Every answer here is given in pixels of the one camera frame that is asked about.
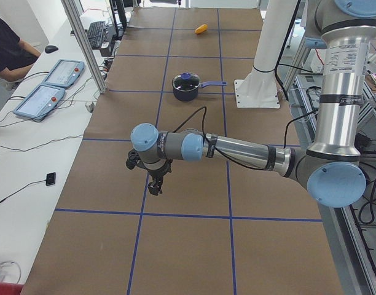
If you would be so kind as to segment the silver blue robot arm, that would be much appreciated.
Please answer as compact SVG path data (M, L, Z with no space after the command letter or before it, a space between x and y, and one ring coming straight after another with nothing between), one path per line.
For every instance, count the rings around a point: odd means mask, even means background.
M363 104L370 41L376 37L376 1L313 1L307 29L326 44L315 139L306 150L250 143L196 130L160 132L152 124L131 132L126 166L149 172L149 192L162 191L174 160L223 156L245 168L275 171L306 188L320 204L341 208L366 189L354 139Z

